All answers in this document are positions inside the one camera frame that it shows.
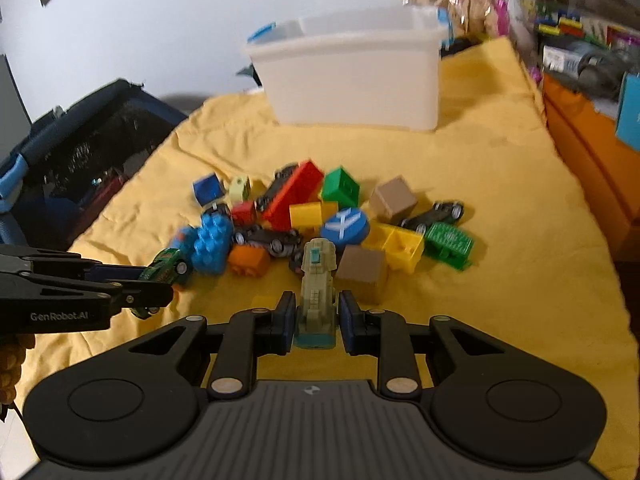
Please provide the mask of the gloved left hand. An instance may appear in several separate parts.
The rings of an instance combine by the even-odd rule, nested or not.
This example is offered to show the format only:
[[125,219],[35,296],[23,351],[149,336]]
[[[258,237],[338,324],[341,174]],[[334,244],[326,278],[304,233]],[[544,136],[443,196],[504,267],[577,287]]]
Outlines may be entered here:
[[0,344],[0,401],[11,404],[16,397],[16,385],[21,378],[26,352],[35,348],[33,334],[21,334],[1,338]]

